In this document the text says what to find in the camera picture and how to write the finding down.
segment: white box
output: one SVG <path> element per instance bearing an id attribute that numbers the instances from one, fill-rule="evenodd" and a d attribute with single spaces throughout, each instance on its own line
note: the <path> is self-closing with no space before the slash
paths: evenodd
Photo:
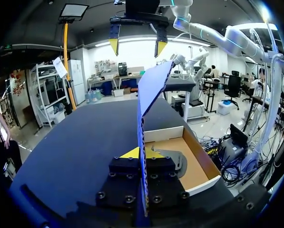
<path id="1" fill-rule="evenodd" d="M 144 132 L 147 148 L 180 151 L 187 159 L 187 170 L 179 180 L 189 196 L 213 187 L 221 174 L 197 139 L 184 126 Z"/>
<path id="2" fill-rule="evenodd" d="M 63 121 L 65 118 L 66 117 L 65 117 L 64 111 L 58 112 L 58 113 L 55 114 L 54 123 L 58 124 L 61 121 Z"/>
<path id="3" fill-rule="evenodd" d="M 54 118 L 54 116 L 55 116 L 54 115 L 54 107 L 51 106 L 51 107 L 47 108 L 46 111 L 47 111 L 47 114 L 48 114 L 48 118 L 50 120 L 52 120 Z"/>
<path id="4" fill-rule="evenodd" d="M 104 75 L 105 80 L 113 79 L 114 75 Z"/>
<path id="5" fill-rule="evenodd" d="M 113 90 L 113 95 L 115 97 L 117 96 L 123 96 L 124 95 L 124 89 L 116 89 L 116 90 Z"/>
<path id="6" fill-rule="evenodd" d="M 224 104 L 223 101 L 218 102 L 218 109 L 217 112 L 221 115 L 227 115 L 231 112 L 231 110 L 234 108 L 234 104 Z"/>

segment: cardboard box lid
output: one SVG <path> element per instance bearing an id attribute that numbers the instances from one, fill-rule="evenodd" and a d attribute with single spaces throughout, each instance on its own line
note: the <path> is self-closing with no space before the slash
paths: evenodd
<path id="1" fill-rule="evenodd" d="M 137 102 L 137 143 L 140 148 L 139 157 L 142 169 L 142 201 L 145 216 L 148 209 L 148 183 L 146 170 L 146 152 L 144 141 L 144 116 L 166 86 L 173 62 L 165 62 L 148 69 L 138 83 Z"/>

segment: ceiling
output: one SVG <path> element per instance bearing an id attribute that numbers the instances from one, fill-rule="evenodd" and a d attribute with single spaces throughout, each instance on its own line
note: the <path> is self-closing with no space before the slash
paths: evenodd
<path id="1" fill-rule="evenodd" d="M 58 23 L 58 18 L 65 3 L 89 5 L 82 21 L 69 25 L 69 48 L 106 40 L 110 17 L 125 9 L 125 6 L 114 6 L 113 2 L 113 0 L 54 0 L 54 3 L 49 5 L 46 0 L 31 0 L 7 33 L 4 44 L 42 44 L 59 47 L 62 43 L 62 25 Z M 162 10 L 171 23 L 167 33 L 171 36 L 178 35 L 180 32 L 172 27 L 175 17 L 170 8 Z M 190 14 L 191 22 L 212 27 L 222 34 L 225 33 L 227 25 L 261 22 L 261 17 L 250 0 L 194 0 Z M 268 34 L 259 32 L 264 46 L 270 46 Z M 122 26 L 120 36 L 145 34 L 153 35 L 154 32 L 146 25 Z"/>

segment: desk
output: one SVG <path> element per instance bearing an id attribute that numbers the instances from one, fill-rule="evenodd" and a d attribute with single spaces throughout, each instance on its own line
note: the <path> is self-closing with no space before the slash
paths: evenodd
<path id="1" fill-rule="evenodd" d="M 145 116 L 144 129 L 151 131 L 182 125 L 190 129 L 179 114 L 159 98 Z M 37 227 L 47 220 L 21 191 L 23 184 L 65 218 L 68 212 L 78 209 L 77 202 L 95 206 L 95 194 L 108 176 L 111 159 L 135 147 L 137 100 L 80 107 L 36 146 L 17 173 L 10 194 Z M 222 179 L 212 188 L 190 197 L 195 209 L 207 212 L 232 199 Z"/>
<path id="2" fill-rule="evenodd" d="M 128 75 L 128 76 L 119 76 L 119 77 L 115 77 L 113 80 L 115 79 L 119 79 L 119 82 L 118 82 L 118 87 L 117 89 L 120 89 L 121 88 L 121 85 L 122 85 L 122 81 L 124 80 L 130 80 L 130 79 L 139 79 L 141 78 L 142 76 L 141 75 Z"/>
<path id="3" fill-rule="evenodd" d="M 247 116 L 247 119 L 246 119 L 246 122 L 245 122 L 245 126 L 243 128 L 243 132 L 245 132 L 245 130 L 247 128 L 247 125 L 248 125 L 248 122 L 249 122 L 249 119 L 251 118 L 251 113 L 252 113 L 254 104 L 262 105 L 263 104 L 263 100 L 259 96 L 252 96 L 251 108 L 250 108 L 250 111 L 248 112 L 248 116 Z M 270 105 L 268 103 L 264 103 L 264 107 L 266 109 L 269 109 L 269 106 Z"/>
<path id="4" fill-rule="evenodd" d="M 185 93 L 185 109 L 184 109 L 184 116 L 183 119 L 187 122 L 188 119 L 188 109 L 189 109 L 189 99 L 190 99 L 190 92 L 195 87 L 195 83 L 193 79 L 190 77 L 186 80 L 183 80 L 179 77 L 169 77 L 166 82 L 166 87 L 163 91 L 163 95 L 165 100 L 167 100 L 166 92 L 167 91 L 186 91 Z"/>
<path id="5" fill-rule="evenodd" d="M 98 83 L 104 83 L 104 82 L 113 82 L 115 88 L 118 87 L 117 84 L 116 84 L 116 82 L 115 82 L 115 79 L 114 79 L 114 78 L 113 78 L 113 79 L 100 80 L 100 81 L 92 81 L 92 82 L 91 82 L 91 85 L 92 85 L 92 84 L 98 84 Z"/>
<path id="6" fill-rule="evenodd" d="M 228 84 L 228 81 L 227 81 L 227 83 L 225 83 L 225 79 L 229 79 L 229 76 L 220 76 L 220 78 L 223 79 L 223 84 L 225 84 L 225 85 Z"/>

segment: robotic arm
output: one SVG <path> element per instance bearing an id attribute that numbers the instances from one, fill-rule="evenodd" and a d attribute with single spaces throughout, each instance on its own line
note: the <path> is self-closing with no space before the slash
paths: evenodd
<path id="1" fill-rule="evenodd" d="M 161 0 L 160 6 L 170 6 L 174 16 L 174 28 L 194 35 L 197 38 L 213 43 L 224 50 L 226 53 L 240 57 L 241 52 L 250 56 L 255 62 L 270 62 L 267 54 L 262 48 L 248 38 L 243 32 L 228 26 L 225 37 L 214 29 L 207 26 L 190 23 L 191 15 L 189 8 L 193 0 Z"/>
<path id="2" fill-rule="evenodd" d="M 188 61 L 185 60 L 183 55 L 174 55 L 171 58 L 176 65 L 180 65 L 185 71 L 190 70 L 197 62 L 200 61 L 199 65 L 201 69 L 198 70 L 195 76 L 193 76 L 193 81 L 195 83 L 201 80 L 203 74 L 208 70 L 208 66 L 205 64 L 205 61 L 206 57 L 209 55 L 209 52 L 205 50 L 204 47 L 201 47 L 199 51 L 200 53 L 197 56 Z"/>

